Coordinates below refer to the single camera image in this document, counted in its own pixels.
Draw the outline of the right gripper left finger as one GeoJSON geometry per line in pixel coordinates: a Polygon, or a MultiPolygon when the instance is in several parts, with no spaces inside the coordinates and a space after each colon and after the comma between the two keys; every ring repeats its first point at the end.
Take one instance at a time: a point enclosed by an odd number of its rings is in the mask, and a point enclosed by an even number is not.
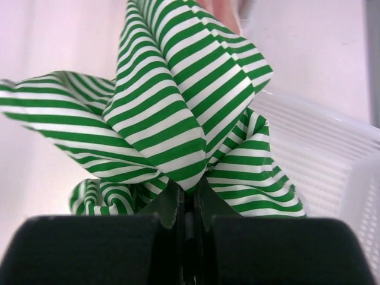
{"type": "Polygon", "coordinates": [[[35,216],[5,253],[6,284],[183,284],[184,192],[128,216],[35,216]]]}

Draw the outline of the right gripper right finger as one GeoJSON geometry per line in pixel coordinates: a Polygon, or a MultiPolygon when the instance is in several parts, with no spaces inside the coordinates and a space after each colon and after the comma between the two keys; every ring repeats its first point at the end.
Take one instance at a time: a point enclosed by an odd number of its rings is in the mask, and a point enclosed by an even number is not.
{"type": "Polygon", "coordinates": [[[242,217],[206,178],[194,193],[197,284],[375,284],[359,241],[331,218],[242,217]]]}

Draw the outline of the green striped tank top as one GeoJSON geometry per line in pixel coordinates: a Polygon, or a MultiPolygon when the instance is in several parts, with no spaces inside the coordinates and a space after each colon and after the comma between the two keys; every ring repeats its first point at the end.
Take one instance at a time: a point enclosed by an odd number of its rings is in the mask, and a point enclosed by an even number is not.
{"type": "Polygon", "coordinates": [[[1,81],[1,112],[92,174],[76,215],[135,214],[169,182],[206,178],[244,216],[304,217],[270,153],[268,121],[250,108],[272,68],[195,1],[128,1],[116,77],[55,71],[1,81]]]}

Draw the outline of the red striped tank top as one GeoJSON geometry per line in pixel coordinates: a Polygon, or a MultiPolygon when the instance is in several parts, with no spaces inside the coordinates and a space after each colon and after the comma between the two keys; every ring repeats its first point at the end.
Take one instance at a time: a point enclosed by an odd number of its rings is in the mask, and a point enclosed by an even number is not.
{"type": "Polygon", "coordinates": [[[241,34],[237,3],[232,0],[197,0],[197,2],[235,34],[241,34]]]}

